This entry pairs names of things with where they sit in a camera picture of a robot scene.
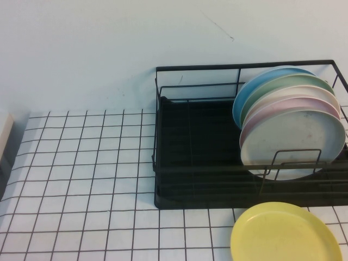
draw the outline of yellow plate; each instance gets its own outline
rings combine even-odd
[[[262,203],[244,212],[231,235],[233,261],[342,261],[328,227],[292,204]]]

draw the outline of dish rack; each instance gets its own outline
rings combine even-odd
[[[152,161],[157,208],[248,208],[268,201],[302,207],[348,204],[347,145],[330,164],[320,161],[320,150],[317,150],[317,161],[253,166],[244,166],[241,162],[241,130],[233,121],[232,105],[245,83],[242,78],[252,76],[253,70],[260,72],[281,65],[304,66],[320,72],[329,70],[332,88],[340,85],[344,95],[348,93],[348,84],[333,60],[156,68],[157,113]],[[166,77],[168,73],[184,72],[195,78],[198,71],[202,76],[231,72],[235,81],[212,83],[207,80],[180,85],[182,75],[179,84],[159,84],[161,73]],[[341,112],[348,123],[342,107]],[[282,152],[276,152],[274,159]],[[287,181],[266,179],[270,170],[279,172],[281,169],[312,169],[313,174]],[[263,174],[256,176],[249,170],[263,170]]]

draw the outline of grid pattern surface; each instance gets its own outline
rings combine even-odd
[[[145,110],[32,114],[0,202],[0,260],[231,261],[244,209],[154,206],[154,122]],[[348,206],[307,210],[348,260]]]

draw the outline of white tile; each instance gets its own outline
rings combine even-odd
[[[186,227],[209,227],[208,210],[186,209],[185,225]]]
[[[137,163],[139,150],[125,150],[119,153],[119,163]]]
[[[135,194],[115,194],[113,210],[131,210],[135,206]]]
[[[348,206],[335,206],[334,208],[339,221],[348,222]]]
[[[121,126],[122,115],[110,115],[105,116],[104,126]]]
[[[110,229],[133,228],[134,211],[114,211],[111,213]]]
[[[140,148],[150,148],[153,149],[154,137],[141,137]]]
[[[60,139],[62,131],[63,128],[44,129],[41,140],[58,140]]]
[[[37,213],[41,198],[39,197],[21,197],[18,201],[16,213]]]
[[[159,251],[161,261],[185,261],[184,249],[161,249]]]
[[[34,153],[36,151],[36,148],[38,147],[38,144],[38,140],[21,143],[17,155],[22,155],[25,153]]]
[[[218,261],[232,261],[231,249],[229,248],[215,248],[214,258]]]
[[[108,250],[131,249],[133,231],[132,230],[113,230],[109,232]]]
[[[233,209],[210,209],[210,225],[212,227],[227,227],[234,225]]]
[[[55,153],[35,154],[32,166],[51,166]]]
[[[55,251],[76,251],[79,249],[82,232],[59,232]]]
[[[61,136],[62,139],[79,139],[82,128],[65,128]]]
[[[63,209],[65,197],[44,197],[40,213],[59,213]]]
[[[29,251],[52,251],[55,241],[55,233],[34,233],[29,245]]]
[[[324,223],[338,222],[332,207],[310,207],[309,211]]]
[[[79,151],[75,164],[95,164],[97,159],[96,151]]]
[[[61,140],[59,143],[58,151],[77,151],[79,140]]]
[[[69,196],[66,198],[64,212],[86,211],[89,196]]]
[[[141,136],[154,136],[154,125],[142,126],[141,128]]]
[[[39,214],[34,231],[57,231],[60,214]]]
[[[92,178],[94,165],[75,165],[72,171],[72,179]]]
[[[122,138],[120,149],[138,150],[140,146],[140,138]]]
[[[124,126],[122,128],[122,137],[139,137],[140,126]]]
[[[209,228],[187,228],[186,229],[187,247],[211,247]]]
[[[107,251],[105,261],[131,261],[132,252],[131,251]]]
[[[102,138],[118,138],[121,135],[121,127],[104,127]]]
[[[187,249],[187,261],[213,261],[211,249]]]
[[[185,235],[183,228],[166,228],[160,230],[161,248],[184,248]]]
[[[83,122],[85,121],[84,116],[80,117],[68,117],[66,119],[65,128],[67,127],[83,127]]]
[[[158,248],[158,229],[136,229],[133,249]]]
[[[55,252],[53,253],[52,261],[76,261],[77,252]]]
[[[139,162],[152,162],[153,149],[140,150]]]
[[[113,178],[116,173],[116,164],[96,165],[94,178]]]
[[[107,241],[107,231],[86,231],[83,233],[81,250],[103,250]]]
[[[0,217],[0,232],[7,232],[10,222],[12,219],[12,215],[6,215]]]
[[[64,213],[61,216],[59,231],[76,231],[83,229],[85,213]]]
[[[68,195],[88,195],[92,186],[92,180],[70,181]]]
[[[72,166],[53,166],[49,179],[70,179],[71,172]]]
[[[104,261],[104,252],[80,252],[79,261]]]
[[[154,178],[139,178],[138,193],[154,192]]]
[[[232,227],[213,227],[212,238],[214,247],[227,247],[231,240]]]
[[[32,130],[26,130],[23,134],[22,142],[29,141],[29,140],[39,140],[41,137],[43,129],[32,129]]]
[[[26,182],[22,191],[22,196],[42,196],[46,183],[46,181]]]
[[[76,157],[76,152],[57,152],[54,159],[54,164],[57,165],[73,165]]]
[[[92,195],[89,200],[88,211],[106,211],[111,208],[112,195]]]
[[[108,229],[110,212],[87,213],[85,230]]]
[[[183,227],[183,210],[161,210],[160,227]]]
[[[7,198],[10,198],[10,197],[18,197],[20,194],[21,194],[21,191],[22,191],[22,187],[24,185],[24,188],[26,189],[25,191],[22,191],[22,196],[25,196],[25,194],[23,194],[24,192],[25,193],[30,193],[31,191],[31,187],[30,184],[31,182],[17,182],[17,183],[13,183],[11,185],[8,185],[5,189],[5,193],[2,197],[2,200],[5,200]]]
[[[100,141],[99,138],[81,140],[78,150],[79,151],[97,151],[99,146],[99,141]]]
[[[139,164],[139,177],[154,177],[152,163]]]
[[[26,252],[30,240],[30,233],[8,234],[3,252]]]
[[[142,124],[155,124],[156,122],[156,114],[143,114],[142,115]]]
[[[66,195],[69,181],[49,181],[45,191],[45,196]]]
[[[56,152],[59,140],[40,140],[37,152]]]
[[[103,126],[104,116],[87,116],[85,127]]]
[[[95,179],[93,181],[91,194],[112,194],[114,189],[114,179]]]
[[[154,193],[138,194],[136,209],[157,209],[154,205]]]
[[[134,250],[133,261],[158,260],[158,250]]]
[[[33,161],[33,158],[34,158],[34,154],[24,154],[21,156],[17,156],[12,169],[16,169],[18,167],[30,166]]]
[[[125,115],[123,117],[123,126],[141,125],[141,114]]]
[[[22,167],[20,169],[12,170],[9,181],[7,182],[7,184],[10,184],[12,182],[25,180],[25,178],[28,174],[28,171],[29,171],[29,167]]]
[[[100,138],[102,127],[85,127],[82,132],[82,138]]]
[[[34,228],[36,220],[36,214],[20,215],[16,214],[13,216],[12,223],[10,226],[10,232],[31,232]]]
[[[28,119],[26,129],[44,128],[46,119],[46,117]]]
[[[138,164],[118,164],[117,178],[132,178],[138,175]]]
[[[158,228],[158,211],[137,211],[135,214],[135,228]]]
[[[115,164],[119,151],[99,151],[98,164]]]
[[[114,193],[135,193],[136,178],[117,178]]]
[[[120,145],[120,138],[101,139],[100,150],[118,150]]]
[[[63,128],[66,117],[48,117],[45,128]]]
[[[348,227],[344,227],[345,224],[342,224],[343,228],[348,232]],[[332,234],[335,236],[337,243],[346,244],[346,240],[344,238],[341,226],[339,224],[327,225],[327,227],[331,230]]]
[[[31,167],[28,173],[28,181],[46,181],[48,180],[51,167]]]

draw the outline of pink plate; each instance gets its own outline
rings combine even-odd
[[[326,101],[315,97],[286,97],[277,102],[273,102],[271,104],[265,104],[264,107],[258,109],[255,113],[250,115],[247,121],[243,126],[243,129],[240,134],[239,146],[242,147],[246,137],[249,133],[257,126],[258,123],[263,121],[265,118],[271,117],[274,113],[283,112],[292,108],[301,107],[304,110],[321,110],[326,113],[329,113],[335,116],[338,120],[340,120],[339,114],[334,106],[329,104]]]

